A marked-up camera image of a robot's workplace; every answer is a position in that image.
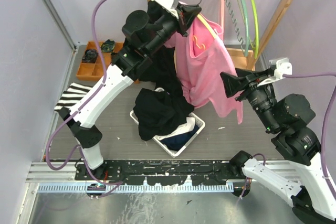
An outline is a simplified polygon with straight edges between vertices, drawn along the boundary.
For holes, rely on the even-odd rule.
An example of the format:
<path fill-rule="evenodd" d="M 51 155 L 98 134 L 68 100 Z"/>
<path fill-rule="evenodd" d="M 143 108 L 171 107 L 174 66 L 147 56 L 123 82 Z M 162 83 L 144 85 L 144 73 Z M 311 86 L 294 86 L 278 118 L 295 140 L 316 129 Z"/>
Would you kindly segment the yellow hanger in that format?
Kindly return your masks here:
<path fill-rule="evenodd" d="M 203 26 L 208 30 L 208 32 L 211 34 L 211 36 L 216 39 L 218 37 L 217 33 L 214 31 L 214 29 L 210 26 L 210 24 L 206 21 L 206 19 L 201 15 L 197 15 L 197 19 L 203 24 Z"/>

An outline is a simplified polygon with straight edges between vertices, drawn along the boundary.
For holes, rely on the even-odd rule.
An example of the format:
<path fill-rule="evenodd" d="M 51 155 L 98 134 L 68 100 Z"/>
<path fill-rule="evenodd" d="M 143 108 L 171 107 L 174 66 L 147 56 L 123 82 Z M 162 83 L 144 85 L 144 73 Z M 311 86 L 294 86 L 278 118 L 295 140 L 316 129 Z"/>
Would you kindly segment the pink t shirt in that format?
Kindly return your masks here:
<path fill-rule="evenodd" d="M 176 74 L 188 103 L 198 109 L 211 102 L 221 118 L 236 111 L 237 122 L 242 123 L 243 105 L 234 97 L 226 97 L 220 77 L 221 72 L 236 75 L 234 63 L 222 40 L 223 30 L 219 24 L 206 21 L 217 33 L 216 39 L 195 18 L 187 37 L 175 33 L 165 47 L 175 50 Z"/>

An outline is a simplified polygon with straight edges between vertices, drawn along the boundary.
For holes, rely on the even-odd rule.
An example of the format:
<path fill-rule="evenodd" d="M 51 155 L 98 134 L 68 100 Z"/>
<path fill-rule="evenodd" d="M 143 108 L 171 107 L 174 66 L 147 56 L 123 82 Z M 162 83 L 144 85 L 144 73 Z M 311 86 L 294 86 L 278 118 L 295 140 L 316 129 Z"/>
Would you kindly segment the mint green hanger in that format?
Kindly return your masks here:
<path fill-rule="evenodd" d="M 237 0 L 240 15 L 244 23 L 244 33 L 243 34 L 238 26 L 237 17 L 235 16 L 235 12 L 232 9 L 232 4 L 230 0 L 224 0 L 224 4 L 232 20 L 232 24 L 234 25 L 234 31 L 236 33 L 237 40 L 240 44 L 240 48 L 243 53 L 243 56 L 247 58 L 249 45 L 250 45 L 250 38 L 249 38 L 249 19 L 248 19 L 248 10 L 247 10 L 246 0 Z"/>

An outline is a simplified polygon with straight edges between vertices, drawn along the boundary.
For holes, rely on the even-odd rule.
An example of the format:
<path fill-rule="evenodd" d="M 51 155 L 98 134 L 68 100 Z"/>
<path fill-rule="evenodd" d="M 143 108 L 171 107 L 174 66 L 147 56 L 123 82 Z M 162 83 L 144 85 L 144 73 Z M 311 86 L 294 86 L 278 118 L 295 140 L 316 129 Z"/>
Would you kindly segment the pink hanger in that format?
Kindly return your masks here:
<path fill-rule="evenodd" d="M 225 0 L 219 0 L 219 8 L 218 8 L 218 23 L 220 24 L 223 32 L 225 29 Z"/>

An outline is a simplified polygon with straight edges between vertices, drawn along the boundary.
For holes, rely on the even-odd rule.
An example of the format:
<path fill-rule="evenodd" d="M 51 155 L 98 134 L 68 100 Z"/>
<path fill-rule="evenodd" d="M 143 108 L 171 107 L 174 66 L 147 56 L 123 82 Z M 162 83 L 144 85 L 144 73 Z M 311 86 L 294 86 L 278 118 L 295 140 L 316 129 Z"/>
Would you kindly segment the white t shirt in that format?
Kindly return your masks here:
<path fill-rule="evenodd" d="M 181 135 L 184 133 L 188 133 L 194 129 L 195 126 L 195 118 L 194 117 L 187 117 L 186 123 L 179 125 L 173 132 L 168 135 L 155 135 L 154 137 L 161 141 L 165 138 L 173 137 L 176 135 Z"/>

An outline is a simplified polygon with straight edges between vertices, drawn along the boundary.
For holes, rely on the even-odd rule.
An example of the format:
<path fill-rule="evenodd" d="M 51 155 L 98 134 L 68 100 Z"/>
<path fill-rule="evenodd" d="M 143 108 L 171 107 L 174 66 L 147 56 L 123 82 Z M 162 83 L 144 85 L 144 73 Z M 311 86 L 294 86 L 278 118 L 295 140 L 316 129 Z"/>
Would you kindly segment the lime green hanger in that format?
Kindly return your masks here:
<path fill-rule="evenodd" d="M 259 53 L 259 20 L 257 15 L 257 7 L 255 0 L 250 0 L 252 10 L 253 10 L 253 16 L 254 16 L 254 25 L 255 25 L 255 39 L 252 41 L 250 37 L 249 38 L 249 45 L 254 51 L 254 59 L 258 58 Z"/>

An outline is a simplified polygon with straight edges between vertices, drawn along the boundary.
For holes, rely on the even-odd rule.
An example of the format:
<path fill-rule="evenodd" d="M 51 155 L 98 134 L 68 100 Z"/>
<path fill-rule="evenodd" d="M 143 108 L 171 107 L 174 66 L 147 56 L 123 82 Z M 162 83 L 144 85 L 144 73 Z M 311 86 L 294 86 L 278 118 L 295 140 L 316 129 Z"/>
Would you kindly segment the black printed t shirt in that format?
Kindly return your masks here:
<path fill-rule="evenodd" d="M 148 2 L 147 13 L 151 22 L 158 21 L 162 16 L 162 11 L 156 2 Z M 154 54 L 153 63 L 142 74 L 139 81 L 153 82 L 155 88 L 163 88 L 175 97 L 183 96 L 182 85 L 175 70 L 174 48 L 162 46 Z"/>

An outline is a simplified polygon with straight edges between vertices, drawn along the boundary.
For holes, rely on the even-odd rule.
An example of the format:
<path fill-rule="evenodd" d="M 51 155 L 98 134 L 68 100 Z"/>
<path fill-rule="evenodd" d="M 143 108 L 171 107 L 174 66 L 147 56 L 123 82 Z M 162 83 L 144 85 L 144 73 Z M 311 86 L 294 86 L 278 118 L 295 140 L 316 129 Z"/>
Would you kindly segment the plain black t shirt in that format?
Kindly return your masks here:
<path fill-rule="evenodd" d="M 133 112 L 138 119 L 139 136 L 148 141 L 156 135 L 168 135 L 187 122 L 194 106 L 184 96 L 176 97 L 166 91 L 141 89 Z"/>

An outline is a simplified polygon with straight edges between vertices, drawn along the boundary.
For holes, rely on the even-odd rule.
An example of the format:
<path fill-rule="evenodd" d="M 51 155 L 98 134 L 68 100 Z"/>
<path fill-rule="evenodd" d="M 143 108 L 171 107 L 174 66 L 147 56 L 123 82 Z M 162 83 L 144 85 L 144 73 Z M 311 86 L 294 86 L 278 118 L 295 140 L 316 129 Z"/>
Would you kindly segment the navy blue t shirt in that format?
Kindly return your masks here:
<path fill-rule="evenodd" d="M 195 125 L 190 132 L 165 138 L 161 140 L 161 143 L 170 150 L 179 151 L 192 138 L 192 136 L 198 131 L 198 129 L 199 127 Z"/>

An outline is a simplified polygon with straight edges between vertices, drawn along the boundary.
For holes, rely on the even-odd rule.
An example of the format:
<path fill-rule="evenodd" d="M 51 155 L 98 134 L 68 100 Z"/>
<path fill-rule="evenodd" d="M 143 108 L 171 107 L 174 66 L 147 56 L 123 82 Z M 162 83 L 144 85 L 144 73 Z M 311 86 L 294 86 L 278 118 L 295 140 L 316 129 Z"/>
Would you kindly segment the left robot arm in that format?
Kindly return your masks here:
<path fill-rule="evenodd" d="M 95 126 L 97 118 L 117 95 L 146 71 L 154 54 L 175 33 L 187 36 L 187 30 L 201 10 L 199 5 L 182 3 L 170 10 L 160 7 L 160 18 L 154 22 L 146 11 L 133 11 L 122 27 L 128 42 L 113 56 L 107 72 L 80 101 L 58 110 L 80 145 L 88 165 L 86 173 L 93 180 L 99 180 L 105 174 L 99 145 L 102 133 Z"/>

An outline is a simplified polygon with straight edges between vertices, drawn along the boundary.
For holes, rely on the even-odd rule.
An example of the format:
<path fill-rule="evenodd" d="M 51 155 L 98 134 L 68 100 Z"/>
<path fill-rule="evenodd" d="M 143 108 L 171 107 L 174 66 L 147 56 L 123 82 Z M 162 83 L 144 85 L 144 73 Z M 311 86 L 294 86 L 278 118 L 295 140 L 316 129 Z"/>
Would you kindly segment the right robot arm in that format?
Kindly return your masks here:
<path fill-rule="evenodd" d="M 324 138 L 308 127 L 315 113 L 304 95 L 289 94 L 282 100 L 275 97 L 273 83 L 293 77 L 289 59 L 274 59 L 264 71 L 235 68 L 219 29 L 203 16 L 193 22 L 187 46 L 186 57 L 192 59 L 188 68 L 195 71 L 190 100 L 196 105 L 211 101 L 219 116 L 236 110 L 238 121 L 243 118 L 241 102 L 248 101 L 302 184 L 276 174 L 245 151 L 229 161 L 232 176 L 263 184 L 285 200 L 304 223 L 335 223 L 335 183 L 325 163 Z"/>

